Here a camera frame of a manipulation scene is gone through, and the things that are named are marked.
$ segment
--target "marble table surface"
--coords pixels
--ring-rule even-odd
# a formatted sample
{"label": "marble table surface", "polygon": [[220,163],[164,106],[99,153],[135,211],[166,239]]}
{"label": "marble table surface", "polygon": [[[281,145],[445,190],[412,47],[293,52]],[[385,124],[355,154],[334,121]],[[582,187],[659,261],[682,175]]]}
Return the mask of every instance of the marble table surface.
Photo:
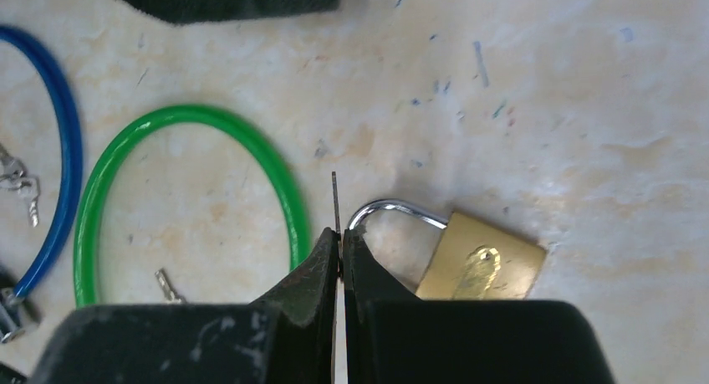
{"label": "marble table surface", "polygon": [[[333,224],[331,171],[344,219],[377,197],[478,216],[549,251],[530,296],[578,306],[618,382],[700,383],[709,376],[707,2],[343,0],[334,13],[173,27],[120,0],[0,0],[0,23],[27,29],[64,67],[87,176],[148,111],[228,108],[287,159],[314,237]],[[43,189],[35,229],[0,193],[0,262],[20,275],[48,230],[61,166],[42,81],[6,44],[0,103],[0,142]],[[440,233],[395,213],[369,227],[375,257],[416,285]],[[199,125],[136,148],[101,240],[108,302],[161,301],[159,267],[206,302],[247,302],[288,270],[265,175]],[[71,270],[68,243],[32,295],[40,328],[0,347],[0,360],[33,369],[74,307]]]}

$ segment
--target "blue hose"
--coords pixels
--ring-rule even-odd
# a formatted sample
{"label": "blue hose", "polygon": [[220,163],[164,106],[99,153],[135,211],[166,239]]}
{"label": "blue hose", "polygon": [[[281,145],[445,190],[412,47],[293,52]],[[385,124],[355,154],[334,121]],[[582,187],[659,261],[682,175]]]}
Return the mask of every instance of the blue hose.
{"label": "blue hose", "polygon": [[57,61],[39,41],[17,28],[0,25],[0,40],[10,43],[22,51],[37,69],[44,85],[47,86],[49,97],[54,106],[54,113],[57,116],[62,153],[62,179],[52,225],[49,227],[47,237],[44,239],[37,257],[13,288],[15,297],[22,300],[32,292],[52,268],[69,237],[81,195],[84,152],[76,104]]}

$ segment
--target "lock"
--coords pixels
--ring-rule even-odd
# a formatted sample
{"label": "lock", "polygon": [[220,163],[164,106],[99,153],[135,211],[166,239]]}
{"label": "lock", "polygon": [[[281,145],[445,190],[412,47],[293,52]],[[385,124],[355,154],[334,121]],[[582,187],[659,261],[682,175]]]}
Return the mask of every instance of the lock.
{"label": "lock", "polygon": [[356,229],[373,212],[396,210],[442,229],[416,295],[429,300],[522,299],[534,285],[546,252],[475,218],[450,219],[398,199],[365,204],[349,221]]}
{"label": "lock", "polygon": [[37,329],[34,312],[15,296],[14,283],[8,272],[0,267],[0,343],[7,344]]}

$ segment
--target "green hose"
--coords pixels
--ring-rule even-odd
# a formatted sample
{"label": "green hose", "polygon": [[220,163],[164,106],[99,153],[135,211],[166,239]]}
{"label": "green hose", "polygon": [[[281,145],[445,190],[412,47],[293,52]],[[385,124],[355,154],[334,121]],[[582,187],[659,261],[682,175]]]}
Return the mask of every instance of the green hose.
{"label": "green hose", "polygon": [[200,123],[239,141],[261,164],[283,208],[290,242],[290,268],[310,253],[310,228],[303,199],[288,167],[268,141],[245,120],[226,110],[204,105],[178,105],[155,110],[128,125],[96,162],[79,206],[74,237],[74,295],[78,307],[99,301],[96,252],[101,218],[110,185],[125,158],[150,133],[176,123]]}

